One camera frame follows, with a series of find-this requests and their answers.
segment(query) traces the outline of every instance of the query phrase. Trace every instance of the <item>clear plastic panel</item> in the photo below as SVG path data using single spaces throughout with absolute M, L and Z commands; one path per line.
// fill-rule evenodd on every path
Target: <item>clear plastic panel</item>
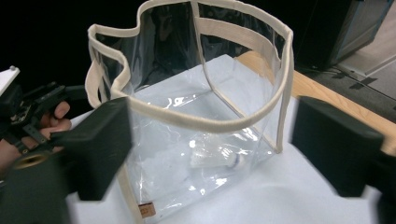
M 214 35 L 197 35 L 192 5 L 151 8 L 140 33 L 118 38 L 96 35 L 126 57 L 128 95 L 206 119 L 234 120 L 263 108 L 279 89 L 285 40 L 269 25 L 241 12 L 199 5 L 202 18 L 238 25 L 270 43 L 262 51 Z M 104 72 L 105 95 L 121 66 L 95 52 Z M 135 146 L 127 160 L 139 204 L 153 203 L 156 223 L 180 208 L 242 180 L 274 154 L 280 103 L 255 125 L 232 133 L 201 133 L 134 114 Z
M 127 161 L 138 204 L 153 203 L 157 223 L 243 180 L 274 151 L 254 127 L 213 134 L 139 116 L 141 138 Z

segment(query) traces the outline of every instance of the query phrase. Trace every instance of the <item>white cloth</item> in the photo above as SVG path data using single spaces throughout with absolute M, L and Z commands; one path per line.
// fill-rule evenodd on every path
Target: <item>white cloth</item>
M 285 136 L 290 136 L 295 104 L 292 99 Z M 244 182 L 161 223 L 375 223 L 375 190 L 363 198 L 341 198 L 288 139 L 284 146 Z M 77 224 L 131 223 L 117 182 L 102 202 L 79 202 L 75 194 L 68 201 Z

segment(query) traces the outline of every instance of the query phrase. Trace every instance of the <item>black foam pad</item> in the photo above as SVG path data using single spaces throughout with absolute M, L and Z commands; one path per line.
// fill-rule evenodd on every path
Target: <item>black foam pad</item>
M 343 197 L 361 196 L 384 136 L 338 108 L 315 98 L 299 99 L 291 143 Z

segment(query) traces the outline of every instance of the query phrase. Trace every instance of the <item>small brown label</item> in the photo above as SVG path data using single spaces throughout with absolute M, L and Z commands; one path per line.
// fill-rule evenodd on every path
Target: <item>small brown label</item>
M 142 218 L 155 216 L 154 203 L 143 203 L 139 205 Z

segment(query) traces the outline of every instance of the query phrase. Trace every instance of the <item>transparent vinyl tote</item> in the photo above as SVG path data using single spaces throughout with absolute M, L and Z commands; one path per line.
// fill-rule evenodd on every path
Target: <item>transparent vinyl tote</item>
M 129 97 L 134 148 L 119 181 L 157 223 L 282 150 L 292 31 L 232 0 L 151 0 L 137 21 L 89 29 L 86 90 L 94 107 Z

